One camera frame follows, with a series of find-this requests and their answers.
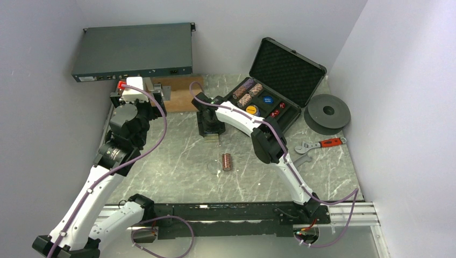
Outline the Texas Hold'em card box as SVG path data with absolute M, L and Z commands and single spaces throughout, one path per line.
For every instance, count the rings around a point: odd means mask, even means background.
M 219 134 L 206 134 L 204 137 L 205 142 L 218 142 L 219 141 Z

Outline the red brown chip stack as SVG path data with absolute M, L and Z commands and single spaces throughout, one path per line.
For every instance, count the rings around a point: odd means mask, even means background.
M 232 169 L 231 154 L 229 154 L 229 153 L 222 154 L 222 169 L 224 171 L 230 171 Z

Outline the orange blue chip stack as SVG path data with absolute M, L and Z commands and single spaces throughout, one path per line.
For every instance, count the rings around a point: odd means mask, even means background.
M 249 93 L 246 93 L 240 98 L 237 102 L 239 108 L 243 108 L 252 100 L 252 96 Z

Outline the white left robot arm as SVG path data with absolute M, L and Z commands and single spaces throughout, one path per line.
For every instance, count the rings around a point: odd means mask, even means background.
M 105 143 L 82 190 L 64 218 L 48 235 L 39 235 L 32 248 L 44 257 L 99 257 L 121 232 L 136 223 L 146 226 L 155 217 L 154 201 L 135 194 L 113 215 L 97 223 L 101 210 L 115 188 L 143 157 L 149 122 L 166 117 L 160 93 L 148 96 L 111 94 L 115 113 L 109 121 Z

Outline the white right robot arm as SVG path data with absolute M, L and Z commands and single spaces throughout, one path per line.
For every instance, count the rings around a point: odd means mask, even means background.
M 205 94 L 199 93 L 193 96 L 193 101 L 198 107 L 208 108 L 217 121 L 227 123 L 248 135 L 257 158 L 275 167 L 295 203 L 299 221 L 309 223 L 315 219 L 322 201 L 299 174 L 278 123 L 273 118 L 265 119 L 249 114 L 229 101 L 217 104 L 215 101 L 204 100 L 204 97 Z

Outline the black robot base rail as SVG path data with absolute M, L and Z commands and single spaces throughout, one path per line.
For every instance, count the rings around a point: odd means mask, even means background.
M 274 235 L 293 237 L 299 227 L 328 225 L 329 209 L 309 212 L 294 202 L 161 203 L 147 211 L 136 226 L 153 226 L 158 239 Z

